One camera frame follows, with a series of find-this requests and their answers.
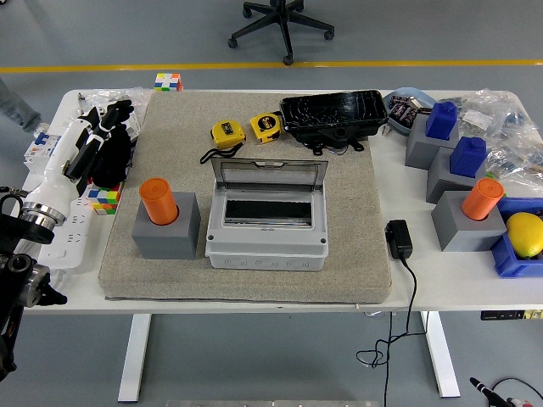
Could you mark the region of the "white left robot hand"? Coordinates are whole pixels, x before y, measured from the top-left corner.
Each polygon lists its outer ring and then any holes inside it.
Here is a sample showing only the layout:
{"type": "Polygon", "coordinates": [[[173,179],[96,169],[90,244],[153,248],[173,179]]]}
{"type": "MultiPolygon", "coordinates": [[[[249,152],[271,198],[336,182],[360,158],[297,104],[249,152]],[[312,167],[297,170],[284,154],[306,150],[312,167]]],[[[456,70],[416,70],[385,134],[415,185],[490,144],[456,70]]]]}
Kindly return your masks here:
{"type": "Polygon", "coordinates": [[[107,106],[104,114],[93,108],[75,119],[53,150],[41,184],[24,199],[21,215],[45,216],[61,225],[70,213],[71,202],[85,190],[98,151],[132,111],[132,101],[126,99],[107,106]]]}

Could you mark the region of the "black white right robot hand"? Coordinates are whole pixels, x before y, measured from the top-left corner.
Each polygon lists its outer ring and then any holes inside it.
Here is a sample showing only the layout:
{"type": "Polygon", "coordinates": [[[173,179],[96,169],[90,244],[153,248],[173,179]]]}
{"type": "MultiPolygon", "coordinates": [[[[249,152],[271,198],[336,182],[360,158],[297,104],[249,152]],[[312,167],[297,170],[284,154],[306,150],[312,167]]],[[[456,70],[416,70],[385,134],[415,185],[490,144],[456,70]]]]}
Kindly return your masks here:
{"type": "Polygon", "coordinates": [[[488,400],[490,406],[495,407],[533,407],[533,405],[524,400],[520,399],[503,399],[498,393],[496,393],[494,390],[486,387],[481,381],[476,379],[475,377],[470,378],[471,384],[479,391],[481,392],[488,400]]]}

